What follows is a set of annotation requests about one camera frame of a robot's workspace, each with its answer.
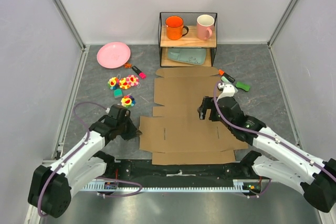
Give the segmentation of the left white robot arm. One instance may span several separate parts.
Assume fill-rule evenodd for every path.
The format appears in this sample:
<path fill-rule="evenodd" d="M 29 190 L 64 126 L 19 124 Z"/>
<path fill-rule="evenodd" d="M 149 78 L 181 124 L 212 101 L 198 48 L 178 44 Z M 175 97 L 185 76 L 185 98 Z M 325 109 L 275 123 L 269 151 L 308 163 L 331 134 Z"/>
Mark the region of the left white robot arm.
<path fill-rule="evenodd" d="M 96 178 L 117 179 L 115 158 L 103 148 L 117 136 L 127 141 L 141 135 L 130 110 L 116 104 L 84 127 L 84 137 L 70 151 L 49 166 L 38 166 L 33 173 L 28 203 L 36 207 L 40 217 L 60 217 L 77 192 Z"/>

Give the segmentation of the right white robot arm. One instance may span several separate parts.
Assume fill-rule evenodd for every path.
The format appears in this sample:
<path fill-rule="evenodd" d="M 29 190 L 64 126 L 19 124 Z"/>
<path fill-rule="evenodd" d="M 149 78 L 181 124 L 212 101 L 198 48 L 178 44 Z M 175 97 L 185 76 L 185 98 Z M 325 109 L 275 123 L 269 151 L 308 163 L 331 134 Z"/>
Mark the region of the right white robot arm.
<path fill-rule="evenodd" d="M 234 97 L 203 97 L 199 118 L 223 123 L 232 135 L 272 157 L 251 151 L 243 159 L 241 174 L 248 179 L 256 175 L 274 179 L 303 195 L 317 210 L 328 213 L 335 205 L 335 159 L 325 161 L 289 143 L 264 122 L 245 115 Z"/>

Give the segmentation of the brown cardboard box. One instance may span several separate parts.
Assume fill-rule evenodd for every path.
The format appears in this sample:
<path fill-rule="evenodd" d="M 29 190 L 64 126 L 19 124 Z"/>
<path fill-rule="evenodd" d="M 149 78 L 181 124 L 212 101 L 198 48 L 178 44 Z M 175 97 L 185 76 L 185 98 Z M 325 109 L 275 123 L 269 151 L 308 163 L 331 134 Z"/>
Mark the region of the brown cardboard box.
<path fill-rule="evenodd" d="M 248 148 L 221 122 L 200 120 L 197 109 L 219 81 L 216 68 L 160 68 L 156 76 L 153 115 L 140 117 L 140 149 L 152 153 L 153 165 L 225 164 Z"/>

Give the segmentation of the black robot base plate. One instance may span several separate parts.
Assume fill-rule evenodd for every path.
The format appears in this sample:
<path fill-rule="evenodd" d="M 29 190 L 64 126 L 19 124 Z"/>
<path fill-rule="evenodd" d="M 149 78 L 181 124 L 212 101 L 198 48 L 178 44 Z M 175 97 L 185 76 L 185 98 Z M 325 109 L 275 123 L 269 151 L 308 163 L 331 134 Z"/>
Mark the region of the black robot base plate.
<path fill-rule="evenodd" d="M 109 163 L 105 178 L 131 179 L 143 176 L 167 177 L 169 175 L 191 175 L 196 177 L 219 177 L 223 179 L 259 180 L 251 168 L 241 163 L 206 165 L 154 165 L 150 159 L 121 159 Z"/>

